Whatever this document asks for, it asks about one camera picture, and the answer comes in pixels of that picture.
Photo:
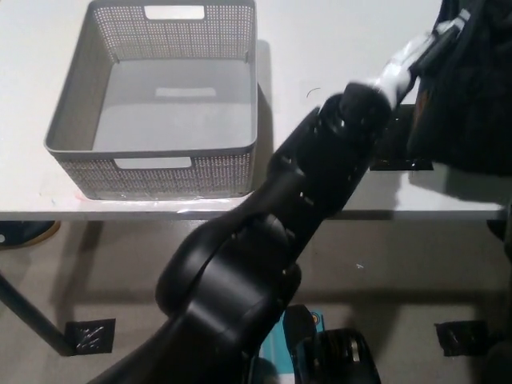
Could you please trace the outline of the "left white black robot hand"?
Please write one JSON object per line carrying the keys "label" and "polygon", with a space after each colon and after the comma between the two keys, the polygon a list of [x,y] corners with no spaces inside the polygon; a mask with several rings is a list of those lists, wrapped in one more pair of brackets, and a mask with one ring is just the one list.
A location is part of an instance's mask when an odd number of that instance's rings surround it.
{"label": "left white black robot hand", "polygon": [[471,13],[463,9],[454,19],[409,40],[387,61],[380,74],[368,81],[370,87],[382,94],[395,109],[412,90],[417,78],[442,64],[470,18]]}

